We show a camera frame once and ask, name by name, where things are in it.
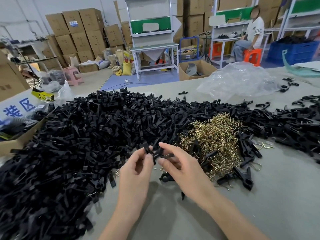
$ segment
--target forearm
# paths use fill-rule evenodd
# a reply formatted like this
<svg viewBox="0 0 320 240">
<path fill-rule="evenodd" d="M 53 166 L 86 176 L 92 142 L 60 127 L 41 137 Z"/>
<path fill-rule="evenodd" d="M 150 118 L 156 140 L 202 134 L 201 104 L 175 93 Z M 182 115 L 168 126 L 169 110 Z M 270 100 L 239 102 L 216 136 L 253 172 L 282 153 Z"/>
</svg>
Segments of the forearm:
<svg viewBox="0 0 320 240">
<path fill-rule="evenodd" d="M 252 225 L 233 202 L 221 195 L 217 190 L 206 209 L 229 240 L 268 240 L 268 238 Z"/>
<path fill-rule="evenodd" d="M 126 240 L 135 222 L 117 207 L 99 240 Z"/>
<path fill-rule="evenodd" d="M 260 36 L 259 34 L 257 34 L 257 35 L 254 36 L 254 38 L 253 38 L 253 40 L 252 40 L 252 43 L 251 43 L 252 46 L 254 46 L 254 44 L 256 43 L 256 41 L 257 41 L 257 39 L 259 38 L 259 36 Z"/>
</svg>

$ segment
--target white t-shirt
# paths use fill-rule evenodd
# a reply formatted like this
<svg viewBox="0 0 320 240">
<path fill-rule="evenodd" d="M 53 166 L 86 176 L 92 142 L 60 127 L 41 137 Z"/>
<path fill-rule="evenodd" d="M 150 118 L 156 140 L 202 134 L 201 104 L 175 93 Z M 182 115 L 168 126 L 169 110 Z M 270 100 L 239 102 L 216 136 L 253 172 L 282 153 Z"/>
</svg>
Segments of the white t-shirt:
<svg viewBox="0 0 320 240">
<path fill-rule="evenodd" d="M 250 21 L 246 34 L 248 35 L 248 40 L 253 41 L 254 36 L 259 35 L 257 41 L 254 44 L 254 48 L 258 49 L 261 47 L 264 32 L 264 21 L 261 17 L 258 17 L 254 22 Z"/>
</svg>

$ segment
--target hand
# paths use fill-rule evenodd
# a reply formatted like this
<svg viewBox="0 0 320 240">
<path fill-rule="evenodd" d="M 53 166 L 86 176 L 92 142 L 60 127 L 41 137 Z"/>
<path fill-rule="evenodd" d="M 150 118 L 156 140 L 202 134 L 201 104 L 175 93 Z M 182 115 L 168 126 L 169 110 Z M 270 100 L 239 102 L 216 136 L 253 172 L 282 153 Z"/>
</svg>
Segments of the hand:
<svg viewBox="0 0 320 240">
<path fill-rule="evenodd" d="M 146 201 L 153 156 L 144 148 L 135 151 L 120 170 L 117 212 L 136 222 Z"/>
<path fill-rule="evenodd" d="M 251 45 L 249 48 L 248 48 L 248 51 L 252 51 L 254 49 L 254 46 Z"/>
<path fill-rule="evenodd" d="M 175 157 L 160 158 L 158 163 L 174 178 L 185 195 L 191 198 L 203 210 L 208 210 L 216 189 L 205 175 L 198 160 L 179 147 L 159 142 L 164 154 L 173 153 Z"/>
</svg>

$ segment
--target white wall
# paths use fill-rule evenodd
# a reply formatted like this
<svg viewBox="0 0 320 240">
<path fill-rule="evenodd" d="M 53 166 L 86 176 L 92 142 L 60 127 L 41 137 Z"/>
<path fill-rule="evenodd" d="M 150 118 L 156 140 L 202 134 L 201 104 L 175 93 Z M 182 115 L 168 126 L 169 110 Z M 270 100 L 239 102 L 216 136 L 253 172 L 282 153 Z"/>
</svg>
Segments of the white wall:
<svg viewBox="0 0 320 240">
<path fill-rule="evenodd" d="M 52 29 L 47 22 L 46 14 L 61 13 L 63 11 L 72 11 L 85 8 L 96 8 L 102 12 L 105 18 L 105 25 L 118 24 L 117 12 L 114 6 L 115 0 L 17 0 L 28 20 L 37 20 L 43 30 L 41 32 L 37 24 L 31 24 L 31 28 L 27 23 L 19 25 L 7 26 L 13 39 L 29 40 L 34 39 L 32 29 L 38 36 L 46 36 L 52 34 Z M 25 21 L 16 0 L 0 0 L 0 25 L 6 22 Z M 0 36 L 9 36 L 4 28 L 0 27 Z"/>
</svg>

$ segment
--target sneaker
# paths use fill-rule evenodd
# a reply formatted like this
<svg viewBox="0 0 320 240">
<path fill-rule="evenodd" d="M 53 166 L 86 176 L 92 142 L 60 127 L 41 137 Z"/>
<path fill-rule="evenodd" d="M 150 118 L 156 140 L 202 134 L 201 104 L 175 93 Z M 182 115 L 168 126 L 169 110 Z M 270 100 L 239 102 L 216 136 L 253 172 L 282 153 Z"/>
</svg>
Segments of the sneaker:
<svg viewBox="0 0 320 240">
<path fill-rule="evenodd" d="M 236 62 L 236 60 L 234 58 L 231 58 L 231 57 L 229 58 L 229 60 L 226 61 L 226 63 L 228 63 L 228 64 L 229 63 L 234 63 L 234 62 Z"/>
</svg>

